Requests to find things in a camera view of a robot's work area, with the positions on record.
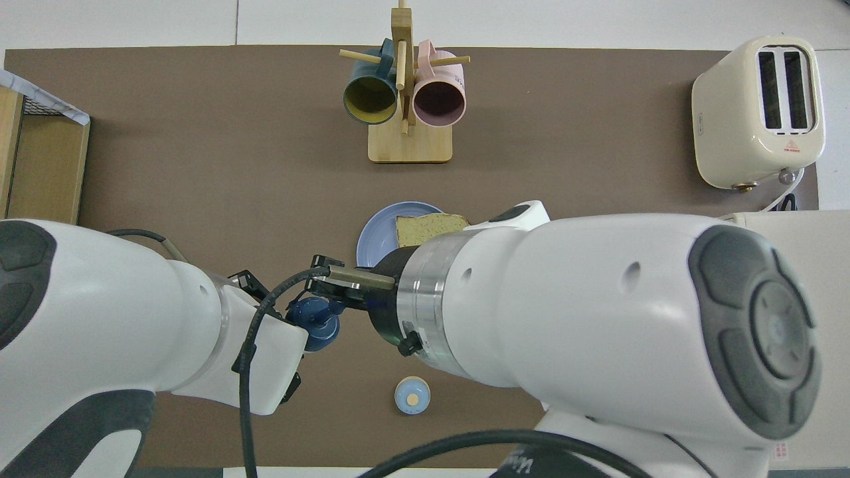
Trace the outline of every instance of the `wooden base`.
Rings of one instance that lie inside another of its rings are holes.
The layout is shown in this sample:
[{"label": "wooden base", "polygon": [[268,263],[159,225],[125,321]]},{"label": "wooden base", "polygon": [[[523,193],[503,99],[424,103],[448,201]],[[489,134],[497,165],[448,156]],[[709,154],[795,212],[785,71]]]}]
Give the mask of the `wooden base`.
[{"label": "wooden base", "polygon": [[389,121],[369,127],[372,162],[447,162],[451,159],[451,126],[435,128],[423,122],[402,133],[402,110]]}]

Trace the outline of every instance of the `bread slice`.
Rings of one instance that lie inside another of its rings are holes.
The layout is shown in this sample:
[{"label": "bread slice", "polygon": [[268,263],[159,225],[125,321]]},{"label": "bread slice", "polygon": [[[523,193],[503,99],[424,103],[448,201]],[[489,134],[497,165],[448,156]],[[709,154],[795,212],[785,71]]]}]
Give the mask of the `bread slice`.
[{"label": "bread slice", "polygon": [[457,232],[469,225],[469,221],[457,214],[434,213],[418,218],[396,216],[395,232],[399,237],[399,247],[418,246],[428,239]]}]

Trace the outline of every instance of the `mug handle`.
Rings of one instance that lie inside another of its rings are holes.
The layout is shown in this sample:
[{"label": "mug handle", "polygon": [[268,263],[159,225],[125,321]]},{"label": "mug handle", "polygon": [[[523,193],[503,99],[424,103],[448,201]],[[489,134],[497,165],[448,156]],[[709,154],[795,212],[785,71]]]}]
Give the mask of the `mug handle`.
[{"label": "mug handle", "polygon": [[377,64],[377,70],[375,70],[375,75],[387,79],[389,78],[389,71],[393,67],[394,58],[388,54],[381,54],[381,62]]},{"label": "mug handle", "polygon": [[433,56],[437,56],[437,50],[434,48],[434,44],[431,43],[431,40],[422,40],[419,43],[419,55],[416,60],[419,62],[419,71],[422,72],[422,76],[425,78],[436,76],[434,74],[434,68],[431,66],[431,58]]},{"label": "mug handle", "polygon": [[384,79],[389,78],[389,73],[392,69],[394,62],[395,52],[393,47],[393,40],[390,38],[384,38],[383,44],[381,45],[381,62],[377,65],[375,75]]}]

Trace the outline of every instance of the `warning label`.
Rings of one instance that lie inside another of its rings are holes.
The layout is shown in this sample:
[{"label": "warning label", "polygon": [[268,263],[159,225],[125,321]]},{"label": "warning label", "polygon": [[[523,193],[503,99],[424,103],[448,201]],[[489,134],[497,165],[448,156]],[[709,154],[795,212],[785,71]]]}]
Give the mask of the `warning label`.
[{"label": "warning label", "polygon": [[789,153],[800,152],[800,148],[797,147],[797,145],[796,145],[796,143],[794,142],[793,139],[791,141],[788,141],[788,145],[785,147],[785,150],[788,151]]},{"label": "warning label", "polygon": [[774,461],[788,461],[788,442],[780,441],[774,445],[773,456],[771,458]]}]

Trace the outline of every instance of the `black knob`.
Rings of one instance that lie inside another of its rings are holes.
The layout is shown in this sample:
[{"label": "black knob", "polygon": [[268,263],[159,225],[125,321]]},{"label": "black knob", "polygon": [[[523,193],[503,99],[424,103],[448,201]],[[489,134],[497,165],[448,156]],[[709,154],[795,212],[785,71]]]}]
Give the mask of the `black knob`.
[{"label": "black knob", "polygon": [[399,353],[405,357],[412,356],[414,353],[422,350],[422,341],[419,339],[419,334],[410,332],[407,337],[401,340],[397,345]]}]

